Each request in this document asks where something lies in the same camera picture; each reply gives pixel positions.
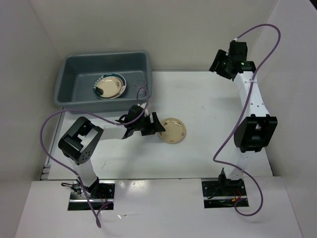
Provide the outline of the cream plate with calligraphy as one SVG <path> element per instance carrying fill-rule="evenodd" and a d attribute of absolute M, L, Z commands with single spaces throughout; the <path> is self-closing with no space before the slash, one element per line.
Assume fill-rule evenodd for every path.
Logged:
<path fill-rule="evenodd" d="M 176 118 L 165 118 L 160 121 L 165 131 L 158 132 L 157 136 L 163 142 L 168 144 L 177 144 L 184 140 L 186 136 L 185 124 Z"/>

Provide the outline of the clear cup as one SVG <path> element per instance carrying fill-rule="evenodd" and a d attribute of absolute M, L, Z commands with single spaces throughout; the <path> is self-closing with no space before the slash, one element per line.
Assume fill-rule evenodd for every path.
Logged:
<path fill-rule="evenodd" d="M 146 96 L 146 81 L 144 79 L 136 79 L 135 80 L 135 87 L 137 90 L 137 96 L 138 98 Z"/>

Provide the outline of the large teal red rimmed plate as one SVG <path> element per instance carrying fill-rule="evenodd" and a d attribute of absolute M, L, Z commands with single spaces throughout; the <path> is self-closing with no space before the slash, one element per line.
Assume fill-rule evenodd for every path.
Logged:
<path fill-rule="evenodd" d="M 118 98 L 120 97 L 121 95 L 123 95 L 123 93 L 125 92 L 126 90 L 126 87 L 127 87 L 127 82 L 126 82 L 126 79 L 121 75 L 121 74 L 118 74 L 118 73 L 107 73 L 107 74 L 104 74 L 104 75 L 101 75 L 93 84 L 93 91 L 94 91 L 94 94 L 100 98 L 100 99 L 105 99 L 105 98 L 101 98 L 100 96 L 97 95 L 96 93 L 96 84 L 103 78 L 107 78 L 107 77 L 111 77 L 111 76 L 114 76 L 114 77 L 117 77 L 119 79 L 121 79 L 122 83 L 123 83 L 123 89 L 121 90 L 120 94 L 117 95 L 116 97 L 114 98 L 110 98 L 110 99 L 115 99 L 115 98 Z"/>

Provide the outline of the cream plate with dark patch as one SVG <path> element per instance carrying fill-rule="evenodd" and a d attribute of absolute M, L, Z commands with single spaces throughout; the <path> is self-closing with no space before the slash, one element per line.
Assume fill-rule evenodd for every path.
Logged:
<path fill-rule="evenodd" d="M 111 76 L 101 79 L 96 84 L 96 93 L 101 98 L 110 99 L 120 94 L 123 89 L 121 79 Z"/>

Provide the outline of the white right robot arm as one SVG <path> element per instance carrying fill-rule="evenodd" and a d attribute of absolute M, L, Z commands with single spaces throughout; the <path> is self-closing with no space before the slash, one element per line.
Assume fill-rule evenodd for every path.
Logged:
<path fill-rule="evenodd" d="M 243 171 L 253 155 L 267 147 L 277 127 L 277 118 L 266 109 L 256 76 L 256 66 L 247 60 L 248 47 L 245 42 L 233 40 L 227 52 L 219 50 L 210 67 L 221 77 L 232 80 L 239 91 L 243 116 L 234 128 L 233 142 L 235 165 L 229 171 L 222 170 L 217 183 L 218 191 L 230 194 L 235 185 L 242 182 Z"/>

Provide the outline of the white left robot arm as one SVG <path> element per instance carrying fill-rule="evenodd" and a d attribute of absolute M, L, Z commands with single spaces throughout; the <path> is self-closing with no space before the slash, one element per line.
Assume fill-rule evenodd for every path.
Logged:
<path fill-rule="evenodd" d="M 100 180 L 94 172 L 91 157 L 101 140 L 127 139 L 134 132 L 142 136 L 165 132 L 155 112 L 149 114 L 141 105 L 133 105 L 127 114 L 115 121 L 113 126 L 94 125 L 86 117 L 79 117 L 58 142 L 79 177 L 81 192 L 87 198 L 98 195 Z"/>

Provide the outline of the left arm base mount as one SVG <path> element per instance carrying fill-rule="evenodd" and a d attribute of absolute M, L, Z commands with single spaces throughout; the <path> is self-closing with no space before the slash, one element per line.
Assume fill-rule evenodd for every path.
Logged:
<path fill-rule="evenodd" d="M 83 189 L 77 180 L 73 181 L 72 183 L 63 182 L 61 185 L 70 188 L 70 198 L 67 208 L 68 211 L 90 210 L 87 199 L 83 193 Z M 113 210 L 114 192 L 115 181 L 101 180 L 97 191 L 94 191 L 93 194 L 87 192 L 87 195 L 95 211 L 98 211 L 100 208 L 102 210 Z"/>

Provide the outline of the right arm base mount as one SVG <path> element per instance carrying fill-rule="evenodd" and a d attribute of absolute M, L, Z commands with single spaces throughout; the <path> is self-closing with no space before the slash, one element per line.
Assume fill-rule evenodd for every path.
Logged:
<path fill-rule="evenodd" d="M 244 182 L 240 180 L 233 186 L 221 187 L 218 179 L 202 179 L 202 193 L 204 208 L 233 208 L 236 201 L 237 207 L 249 207 Z"/>

